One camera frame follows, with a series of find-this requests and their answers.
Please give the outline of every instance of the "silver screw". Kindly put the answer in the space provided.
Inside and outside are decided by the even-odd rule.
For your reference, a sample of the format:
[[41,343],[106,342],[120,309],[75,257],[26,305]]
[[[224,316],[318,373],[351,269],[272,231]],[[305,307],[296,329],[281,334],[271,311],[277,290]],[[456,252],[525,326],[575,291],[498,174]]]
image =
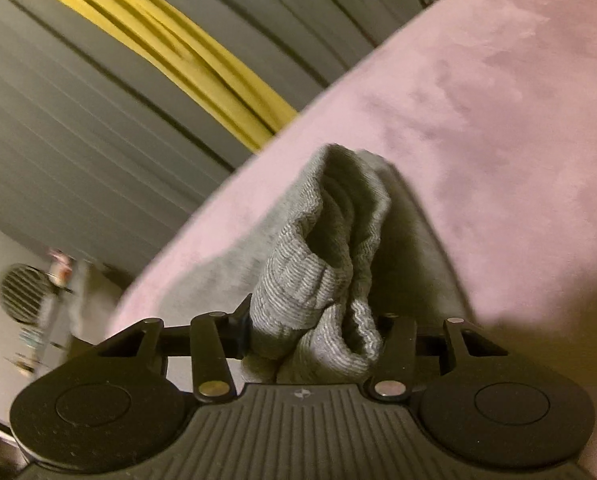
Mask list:
[[405,384],[399,381],[381,381],[374,385],[374,391],[381,397],[398,397],[405,393]]
[[229,394],[229,384],[225,381],[206,381],[198,390],[206,397],[220,397]]

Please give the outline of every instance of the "folded cloth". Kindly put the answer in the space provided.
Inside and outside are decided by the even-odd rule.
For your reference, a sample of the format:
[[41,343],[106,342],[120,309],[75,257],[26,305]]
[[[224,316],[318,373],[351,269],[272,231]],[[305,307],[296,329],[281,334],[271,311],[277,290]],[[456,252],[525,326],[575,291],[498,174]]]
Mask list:
[[174,286],[161,316],[188,322],[193,302],[231,312],[249,293],[247,382],[361,382],[382,347],[373,315],[467,316],[398,174],[376,155],[335,144],[315,153],[250,234]]

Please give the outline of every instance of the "round grille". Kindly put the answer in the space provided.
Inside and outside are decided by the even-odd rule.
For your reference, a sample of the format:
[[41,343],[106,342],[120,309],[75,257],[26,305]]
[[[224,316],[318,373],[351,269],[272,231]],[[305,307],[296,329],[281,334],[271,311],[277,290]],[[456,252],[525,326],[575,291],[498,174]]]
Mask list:
[[1,280],[1,306],[19,323],[35,324],[43,297],[50,292],[51,282],[47,274],[31,266],[17,264]]

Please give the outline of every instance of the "yellow stripe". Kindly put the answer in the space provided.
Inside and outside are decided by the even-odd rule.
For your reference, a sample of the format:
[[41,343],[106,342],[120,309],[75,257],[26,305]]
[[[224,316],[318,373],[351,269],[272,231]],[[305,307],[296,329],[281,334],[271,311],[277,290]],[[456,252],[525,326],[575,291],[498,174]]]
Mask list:
[[196,23],[165,0],[59,0],[143,56],[250,150],[294,110]]

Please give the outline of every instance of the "pink blanket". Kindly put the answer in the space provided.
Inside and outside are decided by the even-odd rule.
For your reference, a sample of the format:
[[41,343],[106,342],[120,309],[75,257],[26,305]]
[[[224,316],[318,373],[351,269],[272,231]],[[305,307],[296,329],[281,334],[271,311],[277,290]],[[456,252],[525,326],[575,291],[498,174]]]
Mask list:
[[[392,161],[479,322],[583,384],[597,409],[597,0],[435,4],[216,193],[112,332],[157,316],[168,287],[248,232],[326,142]],[[597,475],[597,423],[582,463]]]

